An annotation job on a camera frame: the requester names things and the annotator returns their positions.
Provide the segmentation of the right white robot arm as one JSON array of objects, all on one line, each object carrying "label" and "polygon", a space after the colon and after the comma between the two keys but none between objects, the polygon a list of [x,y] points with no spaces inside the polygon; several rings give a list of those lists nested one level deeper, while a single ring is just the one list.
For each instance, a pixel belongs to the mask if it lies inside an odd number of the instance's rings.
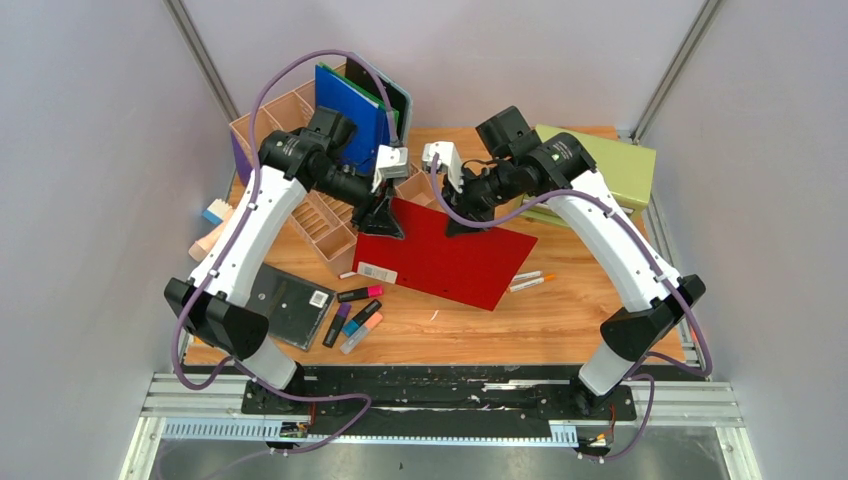
[{"label": "right white robot arm", "polygon": [[510,106],[477,126],[490,160],[480,173],[465,167],[450,142],[429,144],[422,163],[443,173],[439,202],[449,215],[447,233],[484,231],[508,221],[498,206],[528,195],[564,220],[599,262],[622,302],[600,327],[602,341],[579,370],[571,403],[596,417],[611,393],[681,321],[696,324],[692,307],[704,282],[683,276],[649,244],[617,203],[589,148],[560,130],[542,137]]}]

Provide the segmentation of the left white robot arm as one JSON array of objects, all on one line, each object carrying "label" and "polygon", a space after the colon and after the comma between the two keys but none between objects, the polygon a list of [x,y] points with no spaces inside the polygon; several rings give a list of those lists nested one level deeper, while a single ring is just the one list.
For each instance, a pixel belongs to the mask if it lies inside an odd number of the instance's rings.
[{"label": "left white robot arm", "polygon": [[283,413],[298,411],[306,386],[299,365],[276,345],[266,316],[247,307],[260,267],[284,223],[316,190],[352,206],[360,232],[401,239],[391,209],[394,182],[408,175],[408,150],[399,141],[381,145],[372,176],[345,170],[340,155],[356,134],[341,113],[319,107],[307,126],[275,130],[257,151],[258,166],[221,236],[187,280],[172,278],[164,295],[188,333],[226,352],[268,388]]}]

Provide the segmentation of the green translucent plastic folder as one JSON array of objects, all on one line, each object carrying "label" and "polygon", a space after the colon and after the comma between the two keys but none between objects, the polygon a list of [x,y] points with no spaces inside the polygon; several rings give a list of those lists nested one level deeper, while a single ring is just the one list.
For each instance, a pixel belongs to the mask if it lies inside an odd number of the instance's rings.
[{"label": "green translucent plastic folder", "polygon": [[[371,101],[377,102],[380,106],[385,105],[376,82],[362,65],[355,61],[351,62],[348,60],[343,65],[344,71],[342,73],[323,62],[318,63],[317,66],[323,70],[327,70],[331,75],[340,78],[345,84],[357,90],[360,94],[369,98]],[[380,72],[378,72],[378,78],[380,79],[380,83],[389,98],[396,126],[397,128],[400,128],[406,107],[408,106],[408,98],[398,87],[382,76]]]}]

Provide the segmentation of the black notebook with sticker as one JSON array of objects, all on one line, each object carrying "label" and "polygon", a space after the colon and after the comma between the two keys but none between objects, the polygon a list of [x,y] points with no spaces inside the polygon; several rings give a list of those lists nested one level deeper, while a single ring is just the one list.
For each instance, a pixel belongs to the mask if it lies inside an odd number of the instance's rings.
[{"label": "black notebook with sticker", "polygon": [[247,308],[269,321],[276,340],[308,351],[335,303],[336,291],[263,264]]}]

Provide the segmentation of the red binder folder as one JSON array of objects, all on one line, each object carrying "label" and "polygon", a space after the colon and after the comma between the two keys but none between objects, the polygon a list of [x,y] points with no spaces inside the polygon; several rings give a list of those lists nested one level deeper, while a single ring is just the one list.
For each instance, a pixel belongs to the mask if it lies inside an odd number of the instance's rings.
[{"label": "red binder folder", "polygon": [[353,270],[374,280],[492,311],[537,243],[503,228],[447,237],[444,212],[395,199],[404,239],[359,234]]}]

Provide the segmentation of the green metal drawer cabinet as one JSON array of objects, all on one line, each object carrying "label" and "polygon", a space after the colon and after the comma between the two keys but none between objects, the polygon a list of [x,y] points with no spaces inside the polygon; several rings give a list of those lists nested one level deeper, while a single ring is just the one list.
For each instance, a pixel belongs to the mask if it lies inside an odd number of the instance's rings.
[{"label": "green metal drawer cabinet", "polygon": [[566,132],[577,138],[596,161],[612,196],[637,222],[652,193],[656,151],[626,143],[613,127],[557,127],[537,124],[542,141]]}]

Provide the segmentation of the beige plastic file organizer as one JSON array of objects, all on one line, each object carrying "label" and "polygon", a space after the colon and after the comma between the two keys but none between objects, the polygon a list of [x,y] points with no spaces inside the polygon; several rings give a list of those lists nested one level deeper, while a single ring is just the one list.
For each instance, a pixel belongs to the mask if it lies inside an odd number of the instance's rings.
[{"label": "beige plastic file organizer", "polygon": [[[343,65],[331,68],[342,73]],[[328,75],[331,74],[327,70],[316,66],[314,79]],[[275,130],[291,131],[306,126],[315,108],[315,80],[310,80],[260,107],[255,125],[256,140],[263,140]],[[246,114],[230,123],[230,132],[235,131],[240,136],[247,156],[250,150],[250,118]],[[351,206],[339,200],[313,191],[307,194],[289,219],[294,231],[334,275],[349,272],[354,263],[357,232],[350,223],[352,210]]]}]

